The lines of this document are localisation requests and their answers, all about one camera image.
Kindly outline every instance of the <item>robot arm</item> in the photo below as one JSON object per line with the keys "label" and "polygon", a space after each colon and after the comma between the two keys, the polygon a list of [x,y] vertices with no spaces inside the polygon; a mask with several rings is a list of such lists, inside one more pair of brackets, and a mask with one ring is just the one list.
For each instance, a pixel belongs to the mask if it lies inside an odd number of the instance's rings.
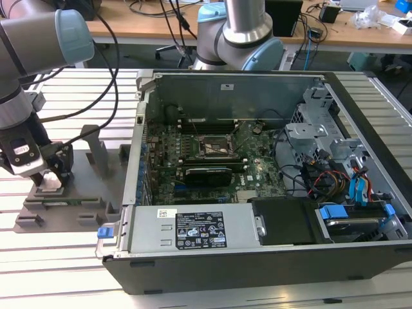
{"label": "robot arm", "polygon": [[91,35],[77,11],[56,11],[50,0],[0,0],[0,5],[10,18],[0,21],[0,166],[36,185],[45,169],[62,180],[71,160],[53,152],[39,109],[17,79],[91,59]]}
{"label": "robot arm", "polygon": [[195,70],[272,70],[283,55],[273,37],[265,0],[225,0],[203,5],[198,16]]}

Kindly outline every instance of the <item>circuit board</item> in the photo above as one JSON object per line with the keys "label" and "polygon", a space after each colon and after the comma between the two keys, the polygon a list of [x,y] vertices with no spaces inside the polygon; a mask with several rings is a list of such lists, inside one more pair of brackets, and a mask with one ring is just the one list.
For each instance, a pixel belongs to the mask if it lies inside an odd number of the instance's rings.
{"label": "circuit board", "polygon": [[[254,122],[242,123],[231,135],[201,136],[182,134],[174,126],[149,126],[147,143],[150,149],[153,205],[246,203],[253,197],[285,195],[286,187],[279,179],[279,168],[270,156],[273,138],[268,131],[254,134],[254,125]],[[228,158],[225,167],[236,171],[231,174],[229,185],[186,185],[183,178],[185,169],[213,167],[207,156]],[[185,162],[189,163],[191,159],[204,160],[182,166],[185,158]]]}

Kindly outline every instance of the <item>power supply label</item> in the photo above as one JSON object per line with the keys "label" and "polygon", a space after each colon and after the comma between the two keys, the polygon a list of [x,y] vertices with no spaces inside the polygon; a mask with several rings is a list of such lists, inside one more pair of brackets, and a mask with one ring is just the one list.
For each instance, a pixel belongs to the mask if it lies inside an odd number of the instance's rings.
{"label": "power supply label", "polygon": [[227,247],[222,212],[176,214],[176,248],[211,249]]}

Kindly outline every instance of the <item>aluminum extrusion table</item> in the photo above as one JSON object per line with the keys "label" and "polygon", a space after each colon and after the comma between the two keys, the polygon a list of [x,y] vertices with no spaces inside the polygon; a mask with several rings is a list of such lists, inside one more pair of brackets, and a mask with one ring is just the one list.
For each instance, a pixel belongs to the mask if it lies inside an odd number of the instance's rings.
{"label": "aluminum extrusion table", "polygon": [[[110,149],[130,143],[136,73],[119,72],[119,110],[100,134]],[[377,79],[361,73],[338,73],[338,77],[412,177],[410,115]],[[106,70],[64,70],[32,88],[41,89],[47,100],[39,116],[83,108],[98,97],[109,79]],[[50,137],[67,140],[79,134],[83,124],[103,123],[113,108],[113,92],[93,111],[47,123]],[[80,141],[74,147],[85,149],[87,144]],[[325,299],[340,299],[339,308],[364,309],[406,308],[412,303],[412,263],[363,281],[130,296],[95,258],[96,233],[15,234],[10,230],[31,186],[30,180],[0,170],[0,308],[335,308]]]}

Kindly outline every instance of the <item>metal case panel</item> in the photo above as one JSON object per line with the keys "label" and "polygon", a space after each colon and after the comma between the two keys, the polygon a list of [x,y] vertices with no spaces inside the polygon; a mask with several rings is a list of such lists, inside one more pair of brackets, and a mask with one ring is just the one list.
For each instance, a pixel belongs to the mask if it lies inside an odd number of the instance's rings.
{"label": "metal case panel", "polygon": [[126,293],[138,295],[369,279],[411,259],[411,246],[388,245],[190,257],[109,257],[103,265]]}

